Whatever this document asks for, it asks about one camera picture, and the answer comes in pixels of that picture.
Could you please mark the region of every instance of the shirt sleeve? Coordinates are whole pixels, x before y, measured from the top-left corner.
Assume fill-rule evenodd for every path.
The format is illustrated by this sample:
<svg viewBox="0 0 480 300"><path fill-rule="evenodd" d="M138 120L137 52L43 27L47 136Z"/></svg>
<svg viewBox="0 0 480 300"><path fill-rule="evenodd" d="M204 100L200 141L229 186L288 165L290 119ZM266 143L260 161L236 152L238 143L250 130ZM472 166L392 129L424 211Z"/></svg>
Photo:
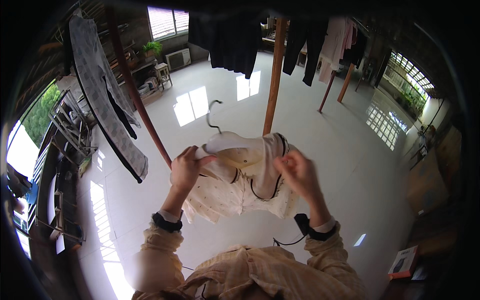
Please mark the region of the shirt sleeve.
<svg viewBox="0 0 480 300"><path fill-rule="evenodd" d="M358 299L366 299L365 286L355 270L347 263L348 253L343 248L342 238L339 235L340 224L335 223L336 232L326 241L314 240L307 236L304 249L312 257L307 265L325 272L338 280L345 287L358 295Z"/></svg>
<svg viewBox="0 0 480 300"><path fill-rule="evenodd" d="M159 213L166 220L169 219L168 215ZM151 221L150 227L144 230L144 237L145 242L140 246L140 252L132 258L128 275L125 272L127 281L137 290L135 299L142 292L152 293L175 288L185 281L181 272L182 263L174 254L183 241L181 233L170 233Z"/></svg>

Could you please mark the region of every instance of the stool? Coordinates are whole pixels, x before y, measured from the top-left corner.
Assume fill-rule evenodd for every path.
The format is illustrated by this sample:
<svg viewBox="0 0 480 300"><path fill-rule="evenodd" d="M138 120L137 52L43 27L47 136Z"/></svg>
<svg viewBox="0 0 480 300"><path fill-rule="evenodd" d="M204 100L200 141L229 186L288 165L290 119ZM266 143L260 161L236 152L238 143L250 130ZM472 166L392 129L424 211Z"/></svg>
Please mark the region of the stool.
<svg viewBox="0 0 480 300"><path fill-rule="evenodd" d="M170 71L168 70L168 65L166 63L163 62L158 65L155 65L155 73L156 73L158 82L162 84L162 89L165 90L165 87L163 86L164 82L170 81L170 84L173 85L172 78L170 77Z"/></svg>

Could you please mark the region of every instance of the black wristband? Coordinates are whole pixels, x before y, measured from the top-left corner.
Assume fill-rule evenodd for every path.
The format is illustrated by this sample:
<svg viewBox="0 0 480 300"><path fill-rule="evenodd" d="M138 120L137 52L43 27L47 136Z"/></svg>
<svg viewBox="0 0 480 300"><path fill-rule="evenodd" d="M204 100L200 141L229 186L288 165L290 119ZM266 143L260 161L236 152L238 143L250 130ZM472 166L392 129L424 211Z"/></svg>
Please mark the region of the black wristband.
<svg viewBox="0 0 480 300"><path fill-rule="evenodd" d="M309 235L310 238L314 240L321 240L321 241L326 241L329 239L329 237L333 236L336 233L336 225L330 230L329 232L322 233L322 232L317 232L313 230L310 227L310 220L307 218L306 214L297 214L295 216L295 221L297 222L297 225L300 228L300 231L303 233L303 235Z"/></svg>
<svg viewBox="0 0 480 300"><path fill-rule="evenodd" d="M183 226L182 222L178 220L176 223L166 221L163 216L159 213L152 215L153 222L165 231L173 233L174 231L180 231Z"/></svg>

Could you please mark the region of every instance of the clothes hanger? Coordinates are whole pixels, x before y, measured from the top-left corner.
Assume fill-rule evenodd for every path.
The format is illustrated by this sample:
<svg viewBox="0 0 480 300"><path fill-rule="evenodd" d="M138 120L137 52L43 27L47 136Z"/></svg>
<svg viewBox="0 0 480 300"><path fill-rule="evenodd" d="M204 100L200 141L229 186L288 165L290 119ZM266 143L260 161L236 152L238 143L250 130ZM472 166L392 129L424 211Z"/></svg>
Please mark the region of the clothes hanger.
<svg viewBox="0 0 480 300"><path fill-rule="evenodd" d="M209 154L215 154L222 150L232 149L232 148L250 148L250 149L263 149L264 143L261 139L247 139L239 136L238 134L231 131L220 130L220 127L214 126L210 123L210 110L214 103L222 104L222 101L214 100L208 106L208 113L206 115L207 124L211 128L217 128L218 133L212 135L205 145L205 150Z"/></svg>

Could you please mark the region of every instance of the product box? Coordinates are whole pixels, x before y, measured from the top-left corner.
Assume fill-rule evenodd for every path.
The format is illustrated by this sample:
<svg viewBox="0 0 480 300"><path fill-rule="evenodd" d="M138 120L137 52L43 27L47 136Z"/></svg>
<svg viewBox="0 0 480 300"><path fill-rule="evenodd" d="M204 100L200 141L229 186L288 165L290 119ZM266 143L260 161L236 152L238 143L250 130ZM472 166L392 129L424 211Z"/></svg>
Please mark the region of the product box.
<svg viewBox="0 0 480 300"><path fill-rule="evenodd" d="M420 216L445 204L448 197L438 170L435 149L431 149L408 175L407 201L413 213Z"/></svg>
<svg viewBox="0 0 480 300"><path fill-rule="evenodd" d="M413 275L418 257L417 249L418 246L414 246L398 252L390 271L388 271L390 280Z"/></svg>

